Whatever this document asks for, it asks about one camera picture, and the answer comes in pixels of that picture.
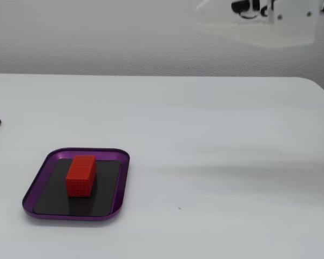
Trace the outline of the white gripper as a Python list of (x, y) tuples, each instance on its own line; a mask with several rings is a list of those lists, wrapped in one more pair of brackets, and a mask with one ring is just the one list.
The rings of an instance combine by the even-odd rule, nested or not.
[[(231, 4), (230, 0), (202, 0), (194, 11), (232, 11)], [(265, 48), (303, 46), (315, 41), (323, 1), (277, 0), (268, 1), (268, 7), (271, 23), (197, 23), (197, 27), (205, 33)]]

